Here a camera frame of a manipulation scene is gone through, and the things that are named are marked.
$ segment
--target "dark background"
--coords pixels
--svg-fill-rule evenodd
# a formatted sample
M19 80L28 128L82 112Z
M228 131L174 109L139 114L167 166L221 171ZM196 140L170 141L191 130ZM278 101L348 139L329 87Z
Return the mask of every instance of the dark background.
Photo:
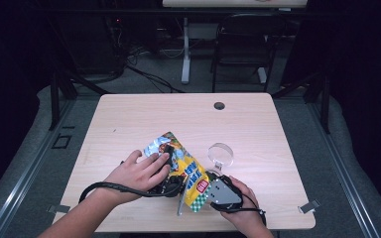
M98 8L101 3L82 4ZM331 95L342 107L358 162L381 193L381 1L349 5L343 1L309 3L308 11L349 12L355 17L337 22L303 21L282 83L295 82L319 70L335 42L349 45L342 54L337 54L338 61L330 74ZM112 73L121 70L119 65L125 50L113 45L113 36L118 36L118 32L107 31L105 27L111 22L105 18L81 21L54 18L50 24L36 13L23 11L25 4L0 1L0 178L34 121L39 107L37 92L49 85L56 68L79 73ZM78 3L57 0L41 4L80 7ZM142 1L142 4L160 7L160 1ZM135 40L141 40L156 52L157 45L148 41L155 37L154 22L141 20L135 24L133 28L134 23L123 22ZM346 26L349 31L341 30Z

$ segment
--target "black chair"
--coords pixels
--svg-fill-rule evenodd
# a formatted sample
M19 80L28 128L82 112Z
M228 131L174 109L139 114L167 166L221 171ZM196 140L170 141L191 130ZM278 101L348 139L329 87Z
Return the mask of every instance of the black chair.
M239 82L217 81L217 67L241 66L268 68L263 88L266 92L274 63L276 46L286 30L286 20L275 14L235 14L224 18L218 25L214 56L211 64L212 92L218 83Z

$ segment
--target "chip bag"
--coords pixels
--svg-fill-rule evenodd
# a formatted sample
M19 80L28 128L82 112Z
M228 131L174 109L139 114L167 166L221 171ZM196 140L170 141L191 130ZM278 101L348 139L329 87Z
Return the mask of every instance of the chip bag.
M207 200L211 189L209 177L200 163L181 145L172 132L168 132L154 140L144 154L149 157L153 153L162 154L166 145L174 148L172 154L172 167L169 176L189 177L188 185L184 191L185 204L194 212L200 211Z

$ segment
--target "gray floor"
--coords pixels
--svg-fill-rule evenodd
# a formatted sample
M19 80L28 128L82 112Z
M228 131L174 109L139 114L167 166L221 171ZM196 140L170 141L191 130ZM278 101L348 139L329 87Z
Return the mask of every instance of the gray floor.
M279 48L270 93L279 90L281 72L290 48L290 41L284 41ZM207 48L195 46L192 49L188 85L181 84L181 57L141 54L131 60L137 60L137 68L162 77L175 88L185 92L210 92L210 50ZM235 75L241 75L241 80L248 77L253 80L253 77L256 77L244 73ZM161 93L148 79L129 69L119 78L98 85L114 93ZM49 205L59 204L61 200L69 173L98 102L98 96L88 88L79 84L76 88L79 92L76 101L65 101L62 98L63 120L54 132L48 131L51 124L50 90L47 87L39 93L41 108L35 124L0 181L0 235L34 237L51 225L54 215L47 212L47 209ZM338 103L331 100L331 134L325 135L318 125L317 107L304 103L301 97L303 91L301 88L283 99L277 99L275 104L308 198L317 199L321 207L315 213L315 228L306 231L281 231L281 237L381 237L381 197L355 160ZM71 137L66 149L52 149L58 135ZM332 145L336 147L336 156L348 171L348 177L341 175L341 164L335 161ZM27 175L31 171L37 173L28 178ZM21 183L20 178L31 183ZM347 184L354 185L355 195L353 190L347 189ZM17 193L14 187L21 188L26 193ZM20 198L19 202L7 201L11 192ZM359 206L365 210L358 213L356 209ZM365 226L362 220L366 220L369 225ZM119 234L99 233L94 236L119 237Z

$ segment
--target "gray carpet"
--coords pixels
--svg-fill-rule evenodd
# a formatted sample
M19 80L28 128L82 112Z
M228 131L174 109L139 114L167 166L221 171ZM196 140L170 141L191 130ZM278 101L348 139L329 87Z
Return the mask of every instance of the gray carpet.
M269 92L279 89L280 73L284 68L290 47L290 42L283 42L281 45ZM142 54L134 66L164 78L173 87L185 92L210 92L209 56L209 48L204 48L203 44L200 48L192 50L190 84L188 85L180 83L182 58ZM98 78L98 76L89 77L90 80ZM161 93L149 80L128 69L119 78L98 85L114 93ZM62 105L66 105L69 110L59 129L54 132L50 147L43 152L43 163L40 164L37 176L32 178L34 182L28 187L27 195L23 197L20 206L16 207L15 215L8 218L8 226L4 227L2 232L5 237L35 237L52 223L54 215L47 212L47 209L51 204L60 203L69 173L98 100L98 96L88 88L79 84L76 88L79 92L76 101L69 102L62 99ZM167 88L160 88L165 92L169 91ZM320 132L321 128L315 123L317 118L310 110L312 106L303 102L302 92L302 89L295 91L285 99L275 100L275 104L308 198L317 199L321 207L315 213L317 220L315 228L305 231L281 231L280 235L281 237L364 237L346 192L335 172L329 148ZM0 211L17 180L40 153L41 145L52 134L48 132L51 121L49 88L45 88L39 96L41 109L35 124L0 182ZM381 236L381 197L356 163L350 147L349 134L337 102L331 100L330 109L331 138ZM52 149L57 135L70 137L65 149ZM182 237L203 236L203 234L181 235ZM94 236L119 237L119 234L98 233Z

